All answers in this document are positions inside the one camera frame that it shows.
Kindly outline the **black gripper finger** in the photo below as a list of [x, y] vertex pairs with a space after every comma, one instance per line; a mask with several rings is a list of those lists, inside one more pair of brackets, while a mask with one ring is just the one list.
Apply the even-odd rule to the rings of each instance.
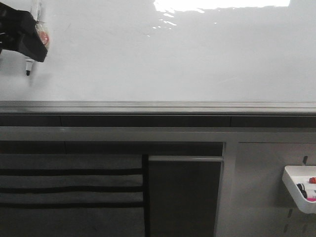
[[44, 62], [47, 55], [31, 13], [6, 4], [0, 5], [0, 48], [19, 52], [37, 62]]

